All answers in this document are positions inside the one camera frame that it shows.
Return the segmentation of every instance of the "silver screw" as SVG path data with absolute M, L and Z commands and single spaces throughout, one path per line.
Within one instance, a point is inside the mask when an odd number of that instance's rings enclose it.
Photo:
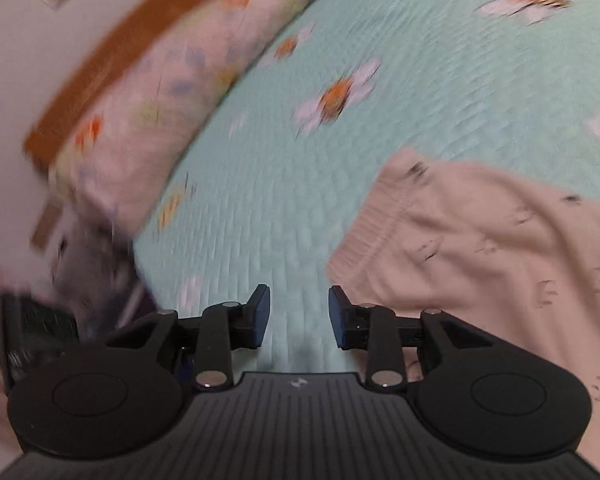
M 393 370 L 379 370 L 371 376 L 371 380 L 378 386 L 389 388 L 402 382 L 402 376 Z
M 226 383 L 227 376 L 220 370 L 205 370 L 196 375 L 196 382 L 203 388 L 215 388 Z

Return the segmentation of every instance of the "clothing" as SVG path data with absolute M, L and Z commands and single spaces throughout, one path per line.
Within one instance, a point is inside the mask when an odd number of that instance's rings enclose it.
M 327 274 L 354 303 L 411 317 L 436 306 L 570 370 L 593 403 L 578 450 L 600 471 L 599 203 L 403 149 Z

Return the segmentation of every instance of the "mattress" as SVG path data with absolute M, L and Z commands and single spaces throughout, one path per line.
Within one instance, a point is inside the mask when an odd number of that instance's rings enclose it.
M 136 240 L 161 307 L 196 316 L 266 283 L 264 344 L 237 371 L 355 369 L 324 267 L 400 147 L 600 200 L 600 0 L 520 1 L 315 1 L 227 95 Z

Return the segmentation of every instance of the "wooden headboard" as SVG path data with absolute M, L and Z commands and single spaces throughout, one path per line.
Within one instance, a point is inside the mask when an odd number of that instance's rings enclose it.
M 80 117 L 151 42 L 204 0 L 145 0 L 100 43 L 46 109 L 24 152 L 46 173 Z

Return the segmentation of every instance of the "wall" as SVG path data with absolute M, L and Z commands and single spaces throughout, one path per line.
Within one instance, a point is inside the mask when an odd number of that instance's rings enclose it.
M 53 259 L 52 250 L 29 248 L 47 191 L 22 156 L 22 141 L 64 80 L 138 1 L 68 0 L 53 10 L 39 0 L 0 0 L 0 266 L 17 282 L 44 287 Z M 9 460 L 0 450 L 0 466 Z

